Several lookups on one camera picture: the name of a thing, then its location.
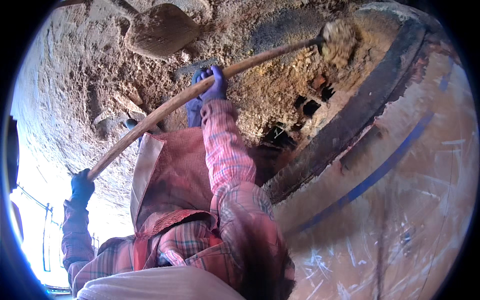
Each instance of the opening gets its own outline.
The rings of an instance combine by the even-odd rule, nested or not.
[[[292,131],[293,132],[297,132],[297,131],[300,131],[300,129],[303,128],[303,125],[302,124],[295,124],[292,126]]]
[[[303,113],[305,116],[311,118],[319,107],[320,104],[318,104],[315,100],[310,100],[303,106]]]
[[[295,106],[296,109],[299,109],[300,106],[305,102],[307,101],[307,98],[305,98],[304,96],[298,96],[297,100],[295,100],[295,103],[293,104]]]
[[[288,135],[288,133],[278,126],[272,127],[264,137],[263,142],[279,148],[295,149],[297,146],[297,143]]]
[[[335,94],[335,91],[331,86],[332,84],[329,84],[328,86],[322,89],[322,101],[327,102],[328,99],[330,99],[333,96],[333,94]]]

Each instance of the shovel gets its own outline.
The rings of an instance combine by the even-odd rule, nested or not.
[[[198,25],[177,6],[164,3],[139,13],[125,0],[105,0],[130,21],[125,45],[132,52],[159,59],[190,43]]]

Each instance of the blue glove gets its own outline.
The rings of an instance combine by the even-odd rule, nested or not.
[[[188,127],[202,125],[200,110],[202,109],[204,102],[208,102],[212,99],[227,99],[228,83],[223,76],[222,69],[218,66],[211,66],[208,69],[197,70],[192,77],[192,84],[195,84],[211,75],[213,75],[215,78],[214,84],[203,94],[200,94],[197,98],[190,100],[185,105],[187,108]]]
[[[95,184],[87,179],[90,169],[85,169],[72,177],[72,206],[85,209],[95,191]]]

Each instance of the wooden stick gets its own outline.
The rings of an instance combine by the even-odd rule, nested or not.
[[[283,45],[277,48],[274,48],[269,51],[265,51],[249,57],[245,60],[242,60],[236,64],[233,64],[229,67],[223,69],[223,75],[225,78],[230,78],[240,72],[245,71],[251,67],[257,66],[267,60],[271,60],[280,55],[293,52],[295,50],[311,46],[313,44],[318,44],[320,41],[318,39],[302,40],[297,43]],[[155,109],[151,114],[149,114],[145,119],[138,123],[132,130],[130,130],[124,137],[122,137],[98,162],[97,164],[88,172],[87,178],[89,180],[94,180],[97,176],[105,170],[105,168],[118,156],[122,153],[131,143],[136,139],[141,137],[145,132],[147,132],[153,125],[156,125],[158,122],[163,120],[166,116],[172,113],[174,110],[178,109],[189,100],[198,97],[201,93],[205,92],[209,87],[212,86],[214,82],[214,77],[207,77],[200,82],[191,85],[178,93],[176,96],[162,104],[160,107]]]

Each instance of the purple glove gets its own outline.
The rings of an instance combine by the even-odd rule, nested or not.
[[[192,84],[195,84],[211,75],[213,75],[215,78],[214,84],[207,91],[205,91],[205,93],[200,94],[197,98],[190,100],[186,104],[188,127],[202,125],[200,110],[202,109],[204,102],[208,102],[212,99],[227,99],[228,83],[223,76],[222,69],[218,66],[211,66],[208,69],[200,69],[195,72],[192,78]]]
[[[204,102],[208,102],[212,99],[227,99],[228,83],[219,66],[211,66],[205,72],[202,72],[202,74],[197,77],[197,82],[211,76],[212,74],[213,77],[215,77],[215,82],[205,93],[200,94],[200,99]]]

